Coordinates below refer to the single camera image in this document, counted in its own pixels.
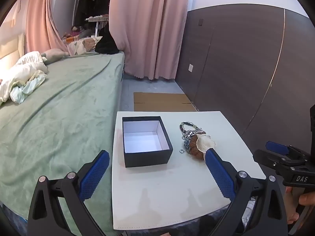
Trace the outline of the person's right hand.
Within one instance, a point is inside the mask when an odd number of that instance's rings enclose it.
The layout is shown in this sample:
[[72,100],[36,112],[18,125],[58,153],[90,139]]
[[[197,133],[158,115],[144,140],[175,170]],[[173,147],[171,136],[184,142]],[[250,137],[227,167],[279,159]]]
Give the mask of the person's right hand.
[[293,189],[294,188],[287,186],[283,196],[288,225],[293,224],[299,219],[299,214],[296,211],[298,205],[306,207],[310,206],[312,208],[314,207],[314,192],[303,193],[300,196],[294,196]]

